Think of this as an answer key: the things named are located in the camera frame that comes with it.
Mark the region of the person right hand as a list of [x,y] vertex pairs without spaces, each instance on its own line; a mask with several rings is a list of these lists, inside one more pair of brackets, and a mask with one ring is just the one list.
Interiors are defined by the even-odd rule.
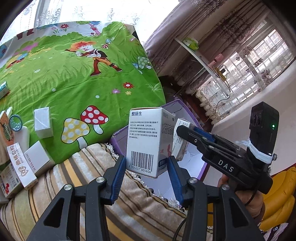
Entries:
[[[223,184],[227,184],[228,179],[229,178],[223,174],[219,179],[217,186],[220,187]],[[253,191],[236,191],[236,195],[239,197],[243,204],[247,204],[247,202],[252,198],[253,194]],[[265,205],[263,202],[262,193],[257,191],[253,199],[245,207],[253,218],[258,217],[259,219],[262,219],[265,213]]]

